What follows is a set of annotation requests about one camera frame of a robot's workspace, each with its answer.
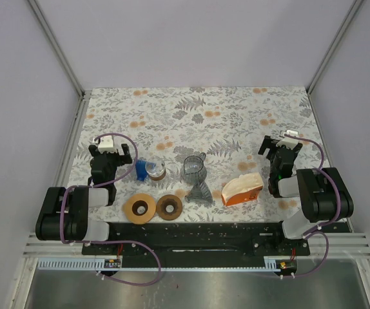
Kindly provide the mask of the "grey glass server jug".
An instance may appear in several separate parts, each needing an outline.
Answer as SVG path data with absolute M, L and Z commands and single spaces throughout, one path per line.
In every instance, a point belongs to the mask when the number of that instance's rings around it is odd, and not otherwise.
M 207 170 L 204 165 L 206 153 L 188 156 L 182 165 L 182 179 L 189 185 L 204 182 Z

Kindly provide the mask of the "grey glass dripper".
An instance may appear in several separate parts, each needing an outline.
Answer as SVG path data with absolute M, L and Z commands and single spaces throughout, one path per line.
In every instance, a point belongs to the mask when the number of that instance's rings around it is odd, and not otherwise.
M 192 190 L 185 196 L 185 200 L 213 203 L 213 197 L 206 182 L 196 183 Z

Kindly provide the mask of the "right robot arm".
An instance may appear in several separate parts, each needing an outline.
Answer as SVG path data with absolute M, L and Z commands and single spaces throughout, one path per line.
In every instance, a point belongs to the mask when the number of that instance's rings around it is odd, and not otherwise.
M 304 142 L 317 146 L 320 165 L 294 171 Z M 275 198 L 300 198 L 300 210 L 281 223 L 282 233 L 272 239 L 276 253 L 288 254 L 295 247 L 295 239 L 306 239 L 323 227 L 352 216 L 352 197 L 337 168 L 323 167 L 324 150 L 319 143 L 287 130 L 281 132 L 279 139 L 266 135 L 258 154 L 265 154 L 270 163 L 269 193 Z

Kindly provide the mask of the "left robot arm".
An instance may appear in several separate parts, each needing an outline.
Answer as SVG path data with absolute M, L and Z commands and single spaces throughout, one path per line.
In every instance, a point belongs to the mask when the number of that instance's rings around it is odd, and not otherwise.
M 96 145 L 89 146 L 91 176 L 89 184 L 101 184 L 115 179 L 117 168 L 132 163 L 127 144 L 121 145 L 123 154 L 100 152 Z M 39 213 L 35 234 L 41 241 L 59 241 L 60 211 L 64 187 L 50 187 L 46 192 Z M 110 206 L 115 201 L 117 189 L 114 184 L 104 187 L 74 188 L 68 193 L 64 204 L 63 236 L 66 241 L 96 241 L 96 247 L 104 254 L 112 254 L 119 246 L 117 236 L 110 233 L 110 225 L 105 221 L 95 221 L 88 217 L 93 207 Z

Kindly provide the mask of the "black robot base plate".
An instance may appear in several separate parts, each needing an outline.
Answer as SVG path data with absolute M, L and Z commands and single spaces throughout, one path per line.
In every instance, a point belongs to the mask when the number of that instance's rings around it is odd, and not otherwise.
M 281 223 L 113 223 L 120 245 L 83 247 L 84 256 L 122 257 L 123 268 L 261 267 L 265 256 L 309 256 L 303 239 L 286 239 Z

